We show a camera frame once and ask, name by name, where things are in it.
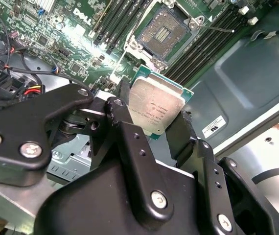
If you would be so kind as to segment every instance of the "dell logo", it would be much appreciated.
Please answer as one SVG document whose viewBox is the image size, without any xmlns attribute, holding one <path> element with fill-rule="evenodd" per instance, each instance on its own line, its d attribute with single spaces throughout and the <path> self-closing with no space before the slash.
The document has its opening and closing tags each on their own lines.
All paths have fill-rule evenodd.
<svg viewBox="0 0 279 235">
<path fill-rule="evenodd" d="M 88 17 L 86 15 L 84 15 L 84 13 L 81 12 L 79 9 L 75 8 L 74 11 L 73 11 L 73 14 L 78 16 L 80 19 L 82 19 L 88 25 L 91 25 L 92 20 L 91 19 L 88 20 Z"/>
</svg>

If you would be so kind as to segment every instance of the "white connector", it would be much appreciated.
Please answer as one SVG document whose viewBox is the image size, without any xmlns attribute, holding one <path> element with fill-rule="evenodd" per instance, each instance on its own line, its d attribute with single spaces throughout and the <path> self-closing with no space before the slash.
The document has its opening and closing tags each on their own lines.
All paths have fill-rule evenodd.
<svg viewBox="0 0 279 235">
<path fill-rule="evenodd" d="M 258 21 L 259 21 L 259 19 L 255 16 L 255 17 L 249 19 L 247 22 L 250 25 L 255 25 Z"/>
<path fill-rule="evenodd" d="M 239 9 L 239 14 L 241 15 L 246 15 L 247 12 L 249 12 L 249 7 L 248 6 L 244 6 L 241 9 Z"/>
</svg>

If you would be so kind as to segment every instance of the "capacitor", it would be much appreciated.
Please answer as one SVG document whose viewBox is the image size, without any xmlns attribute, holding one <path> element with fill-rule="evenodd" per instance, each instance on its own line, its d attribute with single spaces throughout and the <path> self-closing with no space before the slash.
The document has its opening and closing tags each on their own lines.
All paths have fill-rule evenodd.
<svg viewBox="0 0 279 235">
<path fill-rule="evenodd" d="M 20 33 L 18 31 L 13 31 L 12 33 L 9 34 L 9 37 L 12 39 L 15 39 L 19 37 Z"/>
<path fill-rule="evenodd" d="M 65 26 L 66 26 L 66 24 L 63 23 L 63 22 L 57 23 L 57 24 L 55 25 L 55 27 L 56 27 L 57 30 L 61 30 L 61 29 L 63 29 Z"/>
</svg>

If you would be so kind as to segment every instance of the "heatsink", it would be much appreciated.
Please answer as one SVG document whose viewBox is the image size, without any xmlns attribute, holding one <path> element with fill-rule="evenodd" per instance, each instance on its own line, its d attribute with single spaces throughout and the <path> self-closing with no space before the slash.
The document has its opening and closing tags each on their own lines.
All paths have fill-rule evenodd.
<svg viewBox="0 0 279 235">
<path fill-rule="evenodd" d="M 28 2 L 39 6 L 40 8 L 44 9 L 46 12 L 50 13 L 55 5 L 57 0 L 27 0 Z"/>
</svg>

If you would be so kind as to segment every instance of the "hole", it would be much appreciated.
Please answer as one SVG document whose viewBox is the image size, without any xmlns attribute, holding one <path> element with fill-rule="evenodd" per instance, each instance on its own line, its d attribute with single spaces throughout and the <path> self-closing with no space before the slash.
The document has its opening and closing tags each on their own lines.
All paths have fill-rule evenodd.
<svg viewBox="0 0 279 235">
<path fill-rule="evenodd" d="M 97 121 L 93 121 L 91 124 L 91 129 L 94 131 L 99 127 L 99 123 Z"/>
<path fill-rule="evenodd" d="M 139 154 L 140 154 L 141 156 L 143 156 L 143 157 L 146 156 L 146 152 L 145 152 L 145 150 L 143 150 L 143 149 L 141 149 L 141 151 L 139 152 Z"/>
<path fill-rule="evenodd" d="M 122 101 L 119 100 L 119 99 L 115 99 L 115 100 L 114 100 L 114 103 L 116 103 L 116 104 L 119 105 L 119 106 L 123 106 Z"/>
<path fill-rule="evenodd" d="M 218 187 L 218 188 L 222 188 L 221 184 L 219 184 L 219 182 L 214 182 L 214 184 Z"/>
</svg>

